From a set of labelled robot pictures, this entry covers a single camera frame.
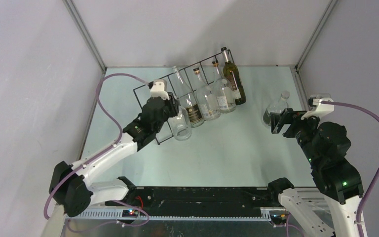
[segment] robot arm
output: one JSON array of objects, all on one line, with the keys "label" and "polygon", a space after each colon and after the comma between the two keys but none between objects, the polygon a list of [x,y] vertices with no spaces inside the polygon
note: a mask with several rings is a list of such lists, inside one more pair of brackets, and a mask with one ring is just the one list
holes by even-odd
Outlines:
[{"label": "robot arm", "polygon": [[[361,177],[344,157],[351,146],[345,127],[333,122],[319,125],[320,118],[334,110],[333,105],[322,104],[321,101],[332,99],[312,96],[309,99],[309,105],[314,107],[312,111],[286,109],[281,115],[271,115],[271,131],[279,133],[283,125],[290,125],[283,136],[296,138],[309,161],[313,181],[325,196],[331,211],[336,236],[359,236],[354,211],[357,210],[363,194]],[[302,203],[293,187],[289,183],[276,192],[281,205],[292,213],[311,236],[333,236],[333,229]]]},{"label": "robot arm", "polygon": [[87,158],[71,165],[64,161],[54,168],[49,193],[67,174],[78,166],[83,166],[70,177],[56,192],[54,199],[63,205],[68,216],[74,217],[88,206],[108,200],[121,200],[128,192],[126,184],[115,179],[94,183],[95,179],[120,160],[130,156],[155,139],[163,124],[178,114],[178,102],[171,92],[166,92],[166,81],[155,80],[149,85],[151,98],[143,106],[142,112],[128,124],[121,140],[100,154],[99,158],[85,165]]}]

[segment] wine bottle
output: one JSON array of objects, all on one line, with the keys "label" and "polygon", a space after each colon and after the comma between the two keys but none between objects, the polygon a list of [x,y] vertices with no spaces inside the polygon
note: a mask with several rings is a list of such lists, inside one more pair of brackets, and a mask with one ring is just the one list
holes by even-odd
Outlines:
[{"label": "wine bottle", "polygon": [[274,100],[268,105],[263,116],[265,124],[271,126],[271,113],[280,115],[284,112],[284,109],[288,108],[287,100],[289,97],[290,93],[285,90],[278,100]]},{"label": "wine bottle", "polygon": [[243,89],[242,81],[240,80],[239,70],[237,66],[230,61],[226,50],[226,47],[222,48],[222,54],[225,59],[223,74],[231,83],[233,97],[236,105],[241,105],[246,102],[245,90]]},{"label": "wine bottle", "polygon": [[201,126],[204,123],[204,118],[201,115],[201,111],[198,107],[197,99],[195,98],[193,91],[185,83],[184,79],[179,73],[178,68],[174,66],[172,70],[177,78],[177,86],[175,87],[175,92],[179,98],[180,105],[184,107],[188,112],[191,127]]},{"label": "wine bottle", "polygon": [[219,103],[213,93],[213,89],[207,84],[205,78],[200,73],[200,68],[194,68],[194,74],[198,78],[195,97],[197,98],[201,114],[206,121],[215,120],[220,117],[222,113],[220,113]]},{"label": "wine bottle", "polygon": [[219,61],[213,61],[213,67],[213,91],[219,102],[220,112],[227,114],[236,109],[236,103],[231,90],[231,83],[223,76],[223,73],[219,68]]}]

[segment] clear glass bottle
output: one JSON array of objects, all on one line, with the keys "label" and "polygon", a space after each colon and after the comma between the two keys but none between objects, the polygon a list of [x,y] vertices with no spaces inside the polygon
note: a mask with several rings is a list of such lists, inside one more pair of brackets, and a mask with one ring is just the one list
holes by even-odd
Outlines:
[{"label": "clear glass bottle", "polygon": [[284,109],[288,108],[287,100],[290,97],[290,93],[284,90],[281,93],[281,97],[278,100],[272,101],[264,113],[264,123],[271,126],[271,113],[282,114]]},{"label": "clear glass bottle", "polygon": [[179,70],[176,66],[172,68],[176,76],[177,86],[175,86],[175,93],[179,98],[179,104],[184,107],[188,112],[191,127],[198,127],[204,123],[204,118],[201,115],[200,108],[198,107],[197,99],[190,87],[185,83]]},{"label": "clear glass bottle", "polygon": [[220,112],[227,114],[236,109],[236,103],[234,101],[233,92],[231,90],[231,83],[227,78],[223,76],[222,71],[220,71],[219,61],[213,61],[213,66],[213,92],[217,97]]},{"label": "clear glass bottle", "polygon": [[215,120],[222,114],[220,113],[216,95],[213,93],[213,89],[207,84],[206,80],[202,76],[200,68],[194,68],[194,74],[198,78],[195,96],[197,98],[198,107],[201,110],[201,114],[206,121]]},{"label": "clear glass bottle", "polygon": [[168,119],[172,134],[178,141],[185,141],[191,137],[191,122],[187,110],[179,106],[178,115]]}]

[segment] gray wall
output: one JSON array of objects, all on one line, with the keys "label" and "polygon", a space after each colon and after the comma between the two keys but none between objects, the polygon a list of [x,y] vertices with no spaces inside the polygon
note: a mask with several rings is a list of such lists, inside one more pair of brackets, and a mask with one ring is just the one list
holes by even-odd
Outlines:
[{"label": "gray wall", "polygon": [[40,236],[53,168],[78,157],[100,76],[61,0],[0,0],[0,237]]},{"label": "gray wall", "polygon": [[[329,92],[335,101],[379,115],[379,1],[341,0],[301,69],[309,94]],[[347,159],[366,189],[379,165],[379,124],[362,112],[335,108],[326,117],[346,126]],[[379,181],[364,209],[368,236],[379,236]]]},{"label": "gray wall", "polygon": [[108,67],[295,64],[329,0],[76,0]]}]

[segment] black wire rack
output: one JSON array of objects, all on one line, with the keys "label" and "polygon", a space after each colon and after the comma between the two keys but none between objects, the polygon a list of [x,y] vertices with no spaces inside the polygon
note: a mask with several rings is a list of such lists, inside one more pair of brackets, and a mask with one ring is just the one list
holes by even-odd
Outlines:
[{"label": "black wire rack", "polygon": [[[231,58],[232,62],[234,63],[234,59],[233,59],[233,55],[231,54],[231,50],[230,50],[230,49],[227,49],[227,53],[230,55],[230,58]],[[196,63],[193,63],[193,64],[191,64],[191,65],[188,65],[188,66],[186,66],[186,67],[183,67],[183,68],[179,69],[179,72],[184,71],[185,77],[187,78],[187,82],[188,82],[188,84],[189,84],[189,86],[191,87],[191,90],[192,90],[193,92],[195,92],[196,89],[194,89],[194,88],[192,87],[192,85],[191,85],[190,78],[188,77],[188,74],[187,74],[187,69],[188,69],[188,68],[191,68],[191,67],[193,67],[193,66],[195,66],[195,65],[197,65],[197,64],[199,64],[199,65],[200,65],[200,68],[201,68],[201,70],[202,70],[202,72],[203,72],[203,74],[204,74],[204,78],[207,80],[207,84],[211,84],[211,83],[213,83],[214,81],[210,81],[210,82],[208,81],[208,77],[207,77],[206,74],[205,74],[205,71],[204,71],[204,68],[203,68],[203,66],[202,66],[202,63],[205,62],[205,61],[207,61],[207,60],[209,60],[209,59],[212,59],[212,58],[215,58],[215,60],[218,60],[218,59],[217,59],[217,56],[219,56],[219,55],[221,55],[221,54],[222,54],[221,52],[220,52],[220,53],[217,53],[217,54],[214,54],[214,55],[212,55],[212,56],[210,56],[210,57],[208,57],[208,58],[205,58],[205,59],[203,59],[203,60],[201,60],[201,61],[198,61],[198,62],[196,62]],[[161,78],[158,78],[158,79],[166,79],[166,78],[168,78],[168,81],[169,81],[169,84],[171,85],[171,88],[172,88],[173,93],[174,93],[175,95],[177,95],[176,92],[175,92],[175,89],[174,89],[173,83],[172,83],[172,81],[171,81],[171,79],[170,79],[170,76],[172,76],[172,75],[174,75],[174,73],[170,73],[170,74],[165,75],[165,76],[163,76],[163,77],[161,77]],[[136,88],[133,89],[134,96],[136,97],[137,102],[139,103],[140,109],[142,109],[143,107],[142,107],[142,103],[140,102],[139,97],[137,96],[136,90],[138,90],[138,89],[140,89],[140,88],[143,88],[143,87],[146,87],[146,85],[141,85],[141,86],[136,87]],[[174,137],[174,135],[173,135],[173,133],[172,133],[171,125],[169,124],[169,122],[167,122],[167,124],[168,124],[169,130],[170,130],[170,132],[171,132],[171,135],[168,136],[168,137],[166,137],[166,138],[164,138],[164,139],[162,139],[161,141],[159,141],[159,139],[157,138],[157,135],[156,135],[155,140],[156,140],[156,142],[157,142],[158,145],[160,145],[161,143],[163,143],[163,142],[165,142],[165,141],[167,141],[167,140],[169,140],[169,139],[171,139],[171,138]]]}]

